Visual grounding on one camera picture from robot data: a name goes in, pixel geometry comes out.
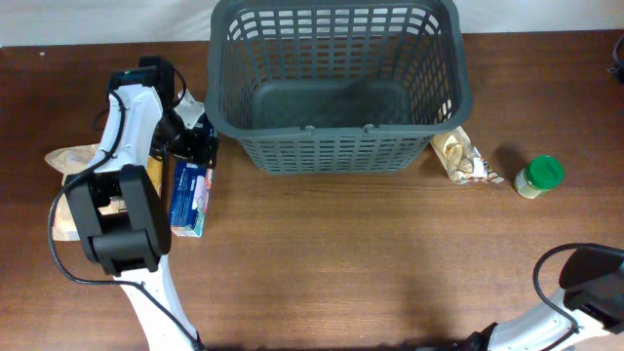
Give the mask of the grey plastic shopping basket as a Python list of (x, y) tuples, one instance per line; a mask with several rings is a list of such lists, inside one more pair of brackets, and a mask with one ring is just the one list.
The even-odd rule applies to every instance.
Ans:
[(206, 112), (261, 170), (394, 172), (473, 107), (459, 13), (436, 1), (221, 1)]

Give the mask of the blue tissue pack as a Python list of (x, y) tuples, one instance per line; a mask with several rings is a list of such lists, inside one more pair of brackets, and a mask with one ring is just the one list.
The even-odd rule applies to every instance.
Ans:
[(218, 137), (213, 125), (204, 119), (192, 131), (189, 162), (177, 159), (170, 205), (172, 232), (178, 237), (203, 234), (204, 221), (213, 183)]

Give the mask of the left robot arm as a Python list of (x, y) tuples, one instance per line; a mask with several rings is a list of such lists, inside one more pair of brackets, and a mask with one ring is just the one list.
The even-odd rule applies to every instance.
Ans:
[(54, 203), (66, 199), (86, 258), (101, 266), (102, 286), (119, 287), (152, 350), (202, 350), (173, 282), (172, 229), (148, 175), (149, 158), (215, 166), (218, 139), (202, 103), (178, 92), (181, 73), (159, 56), (111, 75), (108, 116), (94, 158), (69, 175)]

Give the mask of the orange spaghetti packet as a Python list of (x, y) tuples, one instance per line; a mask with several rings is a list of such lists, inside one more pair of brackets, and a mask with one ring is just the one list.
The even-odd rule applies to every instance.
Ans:
[[(151, 156), (147, 159), (147, 173), (154, 186), (157, 195), (162, 196), (163, 188), (163, 162)], [(127, 207), (121, 195), (113, 195), (110, 202), (111, 211), (114, 213), (124, 212)]]

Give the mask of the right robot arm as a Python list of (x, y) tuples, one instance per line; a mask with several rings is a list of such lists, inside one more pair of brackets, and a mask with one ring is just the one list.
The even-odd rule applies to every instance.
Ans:
[[(570, 251), (559, 288), (546, 295), (539, 283), (545, 262)], [(475, 331), (453, 350), (566, 350), (586, 339), (623, 332), (623, 251), (592, 243), (557, 246), (541, 256), (532, 272), (540, 303), (524, 315)]]

